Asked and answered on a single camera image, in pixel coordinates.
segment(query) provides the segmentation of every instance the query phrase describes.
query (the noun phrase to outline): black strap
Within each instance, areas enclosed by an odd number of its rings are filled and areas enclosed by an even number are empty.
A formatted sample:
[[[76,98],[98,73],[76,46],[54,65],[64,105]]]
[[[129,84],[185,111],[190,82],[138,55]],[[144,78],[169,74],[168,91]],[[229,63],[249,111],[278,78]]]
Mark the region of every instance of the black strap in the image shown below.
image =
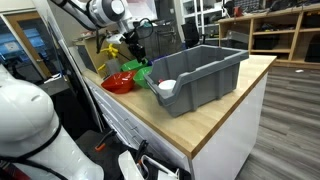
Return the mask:
[[[28,152],[22,156],[19,156],[19,157],[0,156],[0,160],[7,161],[10,163],[19,163],[19,162],[23,162],[24,160],[27,160],[28,158],[38,154],[39,152],[44,150],[46,147],[48,147],[58,137],[58,135],[61,131],[61,127],[62,127],[62,125],[61,125],[61,122],[59,121],[58,129],[53,134],[53,136],[47,142],[45,142],[43,145],[38,147],[37,149],[35,149],[31,152]]]
[[[38,168],[38,169],[42,169],[44,171],[50,172],[51,174],[57,176],[58,178],[60,178],[61,180],[67,180],[67,178],[65,178],[63,175],[55,172],[54,170],[45,167],[41,164],[38,164],[36,162],[30,161],[28,160],[28,158],[38,154],[39,152],[43,151],[46,147],[48,147],[59,135],[60,131],[62,128],[62,124],[59,121],[59,125],[58,128],[56,130],[56,132],[53,134],[53,136],[47,141],[45,142],[43,145],[41,145],[40,147],[38,147],[37,149],[28,152],[22,156],[19,157],[10,157],[10,156],[0,156],[0,160],[6,161],[6,162],[10,162],[10,163],[19,163],[19,164],[24,164],[24,165],[28,165],[34,168]]]

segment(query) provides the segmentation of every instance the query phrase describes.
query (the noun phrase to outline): gray plastic bin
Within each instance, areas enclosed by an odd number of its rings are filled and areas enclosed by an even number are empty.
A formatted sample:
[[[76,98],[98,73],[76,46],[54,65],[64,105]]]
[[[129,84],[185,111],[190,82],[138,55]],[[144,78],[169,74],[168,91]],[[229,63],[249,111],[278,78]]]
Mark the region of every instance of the gray plastic bin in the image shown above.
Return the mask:
[[[158,102],[177,117],[233,91],[237,87],[240,61],[248,51],[201,45],[155,61],[145,75]],[[158,87],[158,81],[173,79],[171,94]]]

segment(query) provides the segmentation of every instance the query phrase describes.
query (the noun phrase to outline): yellow object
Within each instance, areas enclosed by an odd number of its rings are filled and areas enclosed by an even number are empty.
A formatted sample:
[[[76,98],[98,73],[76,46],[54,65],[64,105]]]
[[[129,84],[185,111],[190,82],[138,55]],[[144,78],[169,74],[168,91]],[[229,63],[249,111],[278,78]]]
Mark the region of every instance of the yellow object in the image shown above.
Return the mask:
[[[107,52],[112,58],[116,58],[119,50],[113,47],[113,44],[109,44],[108,48],[102,49],[101,52]]]

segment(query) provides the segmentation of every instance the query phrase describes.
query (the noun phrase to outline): drawer handle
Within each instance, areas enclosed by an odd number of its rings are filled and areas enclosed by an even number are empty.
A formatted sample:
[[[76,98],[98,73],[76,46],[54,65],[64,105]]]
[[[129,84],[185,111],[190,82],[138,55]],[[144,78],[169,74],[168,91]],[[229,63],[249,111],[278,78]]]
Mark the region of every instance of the drawer handle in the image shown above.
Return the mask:
[[[129,127],[130,130],[136,130],[136,131],[138,131],[138,127],[137,127],[137,126],[132,126],[132,125],[130,124],[130,121],[129,121],[128,118],[126,118],[126,119],[124,120],[124,122],[126,122],[126,124],[128,125],[128,127]]]

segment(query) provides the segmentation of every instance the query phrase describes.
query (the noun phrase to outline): gray floor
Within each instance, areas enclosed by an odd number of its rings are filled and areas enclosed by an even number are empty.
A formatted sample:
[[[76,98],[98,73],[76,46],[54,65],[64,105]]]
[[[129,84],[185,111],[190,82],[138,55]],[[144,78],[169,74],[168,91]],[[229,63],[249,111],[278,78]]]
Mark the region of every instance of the gray floor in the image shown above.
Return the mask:
[[[272,68],[258,138],[238,180],[320,179],[320,71]]]

